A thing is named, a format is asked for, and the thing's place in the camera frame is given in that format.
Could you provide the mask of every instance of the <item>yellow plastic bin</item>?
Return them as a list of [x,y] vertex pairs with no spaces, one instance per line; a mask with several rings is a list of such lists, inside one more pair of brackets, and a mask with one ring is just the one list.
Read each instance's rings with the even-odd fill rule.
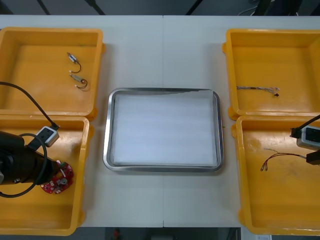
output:
[[[297,156],[313,152],[290,137],[310,117],[241,116],[232,127],[238,159],[240,221],[254,234],[320,235],[320,167]],[[313,126],[320,127],[320,122]]]
[[[60,138],[50,148],[48,156],[71,165],[73,184],[60,194],[48,194],[35,186],[26,195],[17,198],[0,198],[1,235],[56,235],[72,234],[84,221],[82,211],[85,163],[94,129],[88,119],[81,116],[52,116],[59,126]],[[0,115],[0,131],[15,135],[36,134],[48,120],[42,116]],[[33,138],[25,137],[28,144]],[[0,185],[5,194],[16,194],[31,183]]]
[[[320,30],[229,29],[222,50],[233,120],[320,114]],[[280,90],[276,97],[237,86]]]
[[[29,92],[48,115],[85,116],[93,120],[102,53],[99,29],[6,27],[0,31],[0,81]],[[67,55],[81,64],[74,73],[88,81],[84,90],[69,76],[78,71]],[[0,115],[40,115],[18,90],[0,86]]]

